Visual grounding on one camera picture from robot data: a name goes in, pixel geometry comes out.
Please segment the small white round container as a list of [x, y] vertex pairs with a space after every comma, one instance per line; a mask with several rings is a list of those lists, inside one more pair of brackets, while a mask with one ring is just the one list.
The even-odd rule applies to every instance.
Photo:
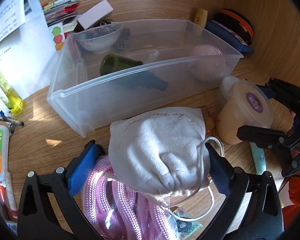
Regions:
[[239, 78], [235, 76], [226, 76], [219, 87], [218, 90], [218, 101], [221, 106], [224, 106], [228, 100], [228, 95], [231, 87], [239, 81]]

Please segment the mint lip balm tube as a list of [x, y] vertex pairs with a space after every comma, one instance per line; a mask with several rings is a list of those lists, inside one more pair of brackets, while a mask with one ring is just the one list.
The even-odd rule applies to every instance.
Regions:
[[267, 170], [264, 150], [262, 148], [259, 148], [254, 142], [250, 142], [250, 148], [255, 164], [256, 173], [262, 174]]

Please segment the stone seal with orange cord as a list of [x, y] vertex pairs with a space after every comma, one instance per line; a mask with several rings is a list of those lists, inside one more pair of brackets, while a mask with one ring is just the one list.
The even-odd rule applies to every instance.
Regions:
[[210, 111], [207, 105], [200, 106], [203, 119], [205, 122], [206, 136], [213, 136], [216, 134], [216, 124], [219, 122], [218, 118]]

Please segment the cream candle cup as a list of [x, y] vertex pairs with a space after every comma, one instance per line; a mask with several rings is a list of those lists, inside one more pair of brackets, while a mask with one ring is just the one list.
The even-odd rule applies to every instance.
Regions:
[[224, 143], [237, 145], [242, 142], [237, 137], [241, 126], [270, 128], [272, 123], [273, 111], [264, 92], [247, 80], [238, 80], [218, 115], [216, 131]]

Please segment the orange label white tube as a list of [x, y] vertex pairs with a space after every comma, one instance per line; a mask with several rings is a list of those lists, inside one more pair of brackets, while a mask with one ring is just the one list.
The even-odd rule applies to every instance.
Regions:
[[0, 125], [0, 181], [4, 181], [7, 173], [9, 129]]

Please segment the yellow small bottle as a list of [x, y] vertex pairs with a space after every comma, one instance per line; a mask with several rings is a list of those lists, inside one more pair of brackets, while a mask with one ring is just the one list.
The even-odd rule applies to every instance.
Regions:
[[205, 9], [197, 9], [196, 10], [196, 15], [194, 17], [194, 23], [197, 25], [196, 27], [194, 27], [193, 32], [196, 35], [201, 35], [203, 32], [203, 29], [206, 26], [206, 22], [207, 22], [207, 16], [208, 16], [208, 11]]

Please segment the fruit sticker sheet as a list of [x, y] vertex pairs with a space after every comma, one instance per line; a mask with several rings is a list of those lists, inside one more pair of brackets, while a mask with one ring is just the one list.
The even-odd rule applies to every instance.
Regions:
[[51, 34], [53, 35], [52, 38], [55, 43], [55, 49], [57, 51], [61, 50], [65, 40], [63, 25], [61, 22], [51, 26]]

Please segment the blue pencil pouch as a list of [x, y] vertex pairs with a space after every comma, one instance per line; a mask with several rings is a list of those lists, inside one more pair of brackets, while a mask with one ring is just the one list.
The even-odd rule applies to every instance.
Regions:
[[215, 34], [241, 53], [254, 52], [253, 48], [247, 45], [247, 43], [238, 34], [216, 21], [207, 20], [205, 29]]

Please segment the stack of booklets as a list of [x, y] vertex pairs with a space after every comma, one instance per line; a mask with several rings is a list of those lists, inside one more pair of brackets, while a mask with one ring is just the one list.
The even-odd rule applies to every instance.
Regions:
[[80, 0], [54, 0], [42, 5], [47, 26], [72, 23], [78, 17]]

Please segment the white drawstring pouch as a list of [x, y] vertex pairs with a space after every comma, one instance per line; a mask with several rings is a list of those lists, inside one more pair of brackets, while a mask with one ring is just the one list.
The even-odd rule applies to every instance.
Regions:
[[110, 125], [110, 178], [170, 213], [166, 197], [190, 199], [210, 188], [210, 141], [224, 156], [220, 141], [206, 136], [199, 108], [166, 107], [118, 120]]

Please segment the metal pen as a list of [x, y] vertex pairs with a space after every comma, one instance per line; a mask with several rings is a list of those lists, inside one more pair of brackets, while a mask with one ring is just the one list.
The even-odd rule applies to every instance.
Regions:
[[15, 130], [17, 126], [24, 127], [23, 121], [18, 121], [6, 116], [0, 116], [0, 121], [8, 123], [8, 127], [10, 130]]

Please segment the small white box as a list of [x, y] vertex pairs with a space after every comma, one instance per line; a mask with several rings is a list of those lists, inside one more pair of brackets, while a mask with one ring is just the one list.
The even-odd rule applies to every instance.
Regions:
[[100, 3], [79, 16], [77, 21], [84, 30], [87, 30], [98, 21], [104, 19], [106, 16], [111, 15], [113, 10], [114, 8], [107, 0], [102, 0]]

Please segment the clear plastic storage bin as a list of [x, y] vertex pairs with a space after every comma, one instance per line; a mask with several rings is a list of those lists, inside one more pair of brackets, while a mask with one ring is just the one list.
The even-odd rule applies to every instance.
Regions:
[[47, 100], [80, 136], [218, 87], [242, 54], [187, 20], [114, 22], [66, 38]]

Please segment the white ceramic bowl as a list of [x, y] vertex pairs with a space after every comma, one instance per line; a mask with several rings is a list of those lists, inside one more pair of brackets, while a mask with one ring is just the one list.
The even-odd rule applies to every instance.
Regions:
[[76, 41], [89, 52], [107, 52], [117, 42], [123, 27], [120, 23], [101, 25], [75, 34]]

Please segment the yellow spray bottle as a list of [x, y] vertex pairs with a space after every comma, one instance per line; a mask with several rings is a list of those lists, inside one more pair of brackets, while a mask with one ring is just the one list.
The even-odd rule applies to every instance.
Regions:
[[15, 89], [9, 85], [0, 71], [0, 99], [5, 106], [10, 110], [12, 115], [19, 115], [25, 106], [23, 99], [15, 91]]

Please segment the white folded paper sheet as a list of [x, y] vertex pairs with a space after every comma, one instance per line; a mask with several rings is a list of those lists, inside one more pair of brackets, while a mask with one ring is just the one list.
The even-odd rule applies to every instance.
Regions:
[[39, 0], [0, 1], [0, 71], [22, 99], [47, 87], [58, 54]]

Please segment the black orange round case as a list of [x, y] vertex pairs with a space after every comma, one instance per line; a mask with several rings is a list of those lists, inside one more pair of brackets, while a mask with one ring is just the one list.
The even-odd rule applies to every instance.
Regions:
[[212, 19], [241, 37], [247, 45], [251, 45], [254, 38], [254, 28], [250, 21], [239, 12], [232, 9], [221, 9]]

